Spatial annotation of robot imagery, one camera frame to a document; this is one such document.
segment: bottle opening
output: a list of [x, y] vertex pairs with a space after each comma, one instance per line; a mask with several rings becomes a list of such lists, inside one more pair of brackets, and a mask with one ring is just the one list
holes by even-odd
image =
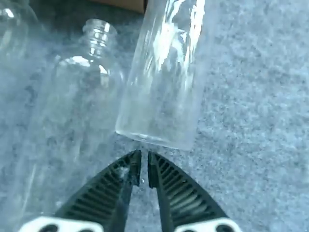
[[104, 34], [117, 35], [117, 30], [108, 22], [100, 19], [89, 19], [83, 27], [83, 32], [97, 31]]

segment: clear plastic bottle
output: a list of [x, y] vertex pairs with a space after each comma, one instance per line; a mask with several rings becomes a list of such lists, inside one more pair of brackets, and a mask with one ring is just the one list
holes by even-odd
[[132, 139], [194, 144], [218, 1], [150, 0], [116, 123]]
[[46, 55], [38, 49], [37, 26], [27, 1], [0, 0], [0, 209], [36, 99], [39, 78], [34, 73]]
[[84, 181], [85, 167], [94, 169], [87, 165], [114, 132], [124, 82], [113, 56], [117, 32], [98, 19], [83, 31], [42, 84], [4, 208], [8, 228], [54, 213]]
[[0, 58], [2, 63], [10, 56], [24, 54], [31, 28], [37, 17], [27, 0], [0, 1]]

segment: gray carpet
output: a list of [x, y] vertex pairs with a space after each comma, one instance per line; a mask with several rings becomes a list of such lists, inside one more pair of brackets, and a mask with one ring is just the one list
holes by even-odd
[[[33, 49], [28, 63], [20, 66], [20, 85], [27, 86], [20, 88], [25, 92], [15, 87], [19, 95], [14, 93], [7, 105], [0, 104], [2, 112], [10, 112], [7, 117], [15, 131], [5, 133], [9, 125], [0, 124], [0, 159], [5, 164], [2, 204], [12, 182], [16, 183], [11, 167], [19, 157], [36, 91], [52, 57], [77, 40], [87, 19], [100, 18], [119, 32], [117, 57], [127, 73], [142, 22], [136, 13], [85, 1], [37, 0], [32, 6], [49, 36], [33, 38], [39, 49]], [[172, 150], [115, 135], [77, 172], [79, 177], [92, 176], [136, 148], [143, 151], [145, 164], [146, 150], [156, 150], [200, 183], [244, 232], [307, 232], [309, 4], [305, 0], [222, 0], [220, 13], [211, 67], [207, 73], [199, 72], [207, 84], [194, 150]], [[29, 62], [36, 57], [46, 59], [34, 67]], [[132, 194], [127, 232], [161, 231], [156, 192], [148, 188], [146, 171], [144, 165], [143, 182]], [[46, 181], [42, 191], [52, 189], [49, 195], [54, 199], [42, 199], [42, 204], [57, 199], [53, 183]]]

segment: brown cardboard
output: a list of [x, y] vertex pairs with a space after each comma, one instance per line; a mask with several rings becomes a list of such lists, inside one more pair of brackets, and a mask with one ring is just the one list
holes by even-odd
[[121, 7], [127, 10], [145, 13], [147, 0], [92, 0], [104, 4]]

